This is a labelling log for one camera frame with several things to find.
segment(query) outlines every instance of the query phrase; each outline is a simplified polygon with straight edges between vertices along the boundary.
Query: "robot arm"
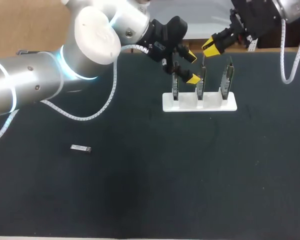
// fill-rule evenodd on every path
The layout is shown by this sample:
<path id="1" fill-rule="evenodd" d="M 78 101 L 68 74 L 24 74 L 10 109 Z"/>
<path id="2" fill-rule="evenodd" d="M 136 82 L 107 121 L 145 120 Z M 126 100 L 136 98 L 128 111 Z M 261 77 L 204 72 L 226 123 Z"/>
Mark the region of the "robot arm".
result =
<path id="1" fill-rule="evenodd" d="M 246 48 L 256 40 L 280 26 L 281 19 L 291 23 L 300 18 L 300 0 L 231 0 L 231 24 L 224 31 L 212 35 L 203 45 L 206 57 L 220 55 L 240 42 Z"/>
<path id="2" fill-rule="evenodd" d="M 59 50 L 21 52 L 0 59 L 0 115 L 64 92 L 82 90 L 117 60 L 122 46 L 149 48 L 148 55 L 156 62 L 180 49 L 183 57 L 193 61 L 191 52 L 180 45 L 187 23 L 179 17 L 167 25 L 150 22 L 144 11 L 149 0 L 61 1 L 71 11 L 71 23 Z M 181 69 L 166 72 L 178 72 L 190 79 L 190 74 Z"/>

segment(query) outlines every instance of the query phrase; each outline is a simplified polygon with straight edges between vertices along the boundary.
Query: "black mat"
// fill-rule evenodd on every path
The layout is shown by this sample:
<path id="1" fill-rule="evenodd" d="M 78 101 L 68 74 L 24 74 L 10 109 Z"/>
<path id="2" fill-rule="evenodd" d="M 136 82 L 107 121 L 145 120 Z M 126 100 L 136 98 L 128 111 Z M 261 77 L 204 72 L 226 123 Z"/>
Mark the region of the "black mat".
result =
<path id="1" fill-rule="evenodd" d="M 300 239 L 300 67 L 284 85 L 278 54 L 232 58 L 234 113 L 164 113 L 171 77 L 140 54 L 119 58 L 118 91 L 92 122 L 20 110 L 0 140 L 0 236 Z M 207 60 L 206 90 L 225 63 Z M 109 70 L 53 102 L 87 116 L 111 85 Z"/>

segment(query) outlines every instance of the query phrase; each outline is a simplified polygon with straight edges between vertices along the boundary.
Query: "cable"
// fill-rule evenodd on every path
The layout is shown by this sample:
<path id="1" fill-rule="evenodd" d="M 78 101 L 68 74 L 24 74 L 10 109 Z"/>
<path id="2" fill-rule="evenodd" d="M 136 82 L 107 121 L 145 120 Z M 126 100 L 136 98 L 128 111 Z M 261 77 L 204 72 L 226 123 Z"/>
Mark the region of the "cable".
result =
<path id="1" fill-rule="evenodd" d="M 286 79 L 286 72 L 285 72 L 286 21 L 284 19 L 282 19 L 281 23 L 282 23 L 281 51 L 280 51 L 281 79 L 284 84 L 290 84 L 295 79 L 298 65 L 300 62 L 300 47 L 299 47 L 299 50 L 296 54 L 296 57 L 295 57 L 295 60 L 293 63 L 291 75 L 290 75 L 289 79 Z"/>
<path id="2" fill-rule="evenodd" d="M 145 48 L 143 46 L 140 46 L 140 45 L 123 46 L 121 48 L 121 52 L 125 51 L 125 50 L 128 50 L 128 49 L 136 49 L 136 50 L 139 50 L 139 51 L 141 51 L 145 54 L 149 53 L 149 50 L 147 48 Z M 48 105 L 49 107 L 51 107 L 52 109 L 54 109 L 55 111 L 57 111 L 58 113 L 62 114 L 63 116 L 65 116 L 69 119 L 72 119 L 72 120 L 75 120 L 75 121 L 82 121 L 82 122 L 93 120 L 93 119 L 97 118 L 98 116 L 100 116 L 107 109 L 107 107 L 109 106 L 109 104 L 111 103 L 111 101 L 113 99 L 113 97 L 115 95 L 115 92 L 116 92 L 116 88 L 117 88 L 117 80 L 118 80 L 117 72 L 118 72 L 117 60 L 115 60 L 115 62 L 113 63 L 113 85 L 112 85 L 112 90 L 111 90 L 110 96 L 109 96 L 108 100 L 106 101 L 106 103 L 104 104 L 104 106 L 97 113 L 95 113 L 91 116 L 88 116 L 88 117 L 73 116 L 73 115 L 67 113 L 66 111 L 62 110 L 61 108 L 57 107 L 56 105 L 54 105 L 50 101 L 43 100 L 41 102 L 43 104 Z"/>
<path id="3" fill-rule="evenodd" d="M 127 45 L 127 46 L 123 46 L 121 48 L 121 52 L 122 51 L 125 51 L 125 50 L 128 50 L 128 49 L 136 49 L 136 50 L 139 50 L 145 54 L 148 54 L 149 53 L 149 50 L 143 46 L 140 46 L 140 45 Z M 52 109 L 56 110 L 58 113 L 64 115 L 65 117 L 69 118 L 69 119 L 72 119 L 72 120 L 75 120 L 75 121 L 90 121 L 90 120 L 93 120 L 95 118 L 97 118 L 98 116 L 100 116 L 106 109 L 107 107 L 109 106 L 109 104 L 111 103 L 114 95 L 115 95 L 115 92 L 116 92 L 116 88 L 117 88 L 117 80 L 118 80 L 118 67 L 117 67 L 117 63 L 118 61 L 115 60 L 115 62 L 113 63 L 113 85 L 112 85 L 112 90 L 111 90 L 111 93 L 110 93 L 110 96 L 108 98 L 108 100 L 106 101 L 106 103 L 104 104 L 104 106 L 96 113 L 96 114 L 93 114 L 91 116 L 88 116 L 88 117 L 78 117 L 78 116 L 73 116 L 69 113 L 67 113 L 66 111 L 62 110 L 61 108 L 57 107 L 56 105 L 54 105 L 52 102 L 50 101 L 47 101 L 47 100 L 43 100 L 41 101 L 43 104 L 46 104 L 48 105 L 49 107 L 51 107 Z M 3 125 L 2 129 L 0 130 L 0 138 L 6 133 L 7 129 L 9 128 L 12 120 L 14 119 L 14 117 L 16 116 L 16 114 L 18 113 L 19 110 L 16 110 L 14 112 L 12 112 L 8 119 L 5 121 L 5 124 Z"/>
<path id="4" fill-rule="evenodd" d="M 0 130 L 0 138 L 2 138 L 2 136 L 6 133 L 6 131 L 8 130 L 12 120 L 15 118 L 16 114 L 18 113 L 19 110 L 13 111 L 12 113 L 10 113 L 8 119 L 5 121 L 3 127 Z"/>

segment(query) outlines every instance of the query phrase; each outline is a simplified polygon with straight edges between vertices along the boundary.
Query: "white backdrop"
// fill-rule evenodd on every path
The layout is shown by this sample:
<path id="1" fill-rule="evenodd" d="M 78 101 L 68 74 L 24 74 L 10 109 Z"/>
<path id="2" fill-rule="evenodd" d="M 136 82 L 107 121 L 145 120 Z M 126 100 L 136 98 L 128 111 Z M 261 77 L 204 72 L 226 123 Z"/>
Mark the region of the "white backdrop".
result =
<path id="1" fill-rule="evenodd" d="M 188 23 L 186 39 L 208 39 L 229 27 L 231 8 L 231 0 L 152 0 L 148 11 L 162 24 L 180 16 Z"/>

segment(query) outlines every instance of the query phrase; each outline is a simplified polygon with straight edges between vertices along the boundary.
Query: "white holder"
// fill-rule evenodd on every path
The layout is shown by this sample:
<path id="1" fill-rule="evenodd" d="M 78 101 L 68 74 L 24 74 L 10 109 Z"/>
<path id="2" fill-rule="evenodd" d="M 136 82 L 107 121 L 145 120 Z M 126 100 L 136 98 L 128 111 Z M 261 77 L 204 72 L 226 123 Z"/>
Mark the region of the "white holder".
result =
<path id="1" fill-rule="evenodd" d="M 227 100 L 223 100 L 219 92 L 204 92 L 203 100 L 198 100 L 195 92 L 180 92 L 178 101 L 174 100 L 172 92 L 162 96 L 163 111 L 170 112 L 234 112 L 238 109 L 233 92 L 229 92 Z"/>

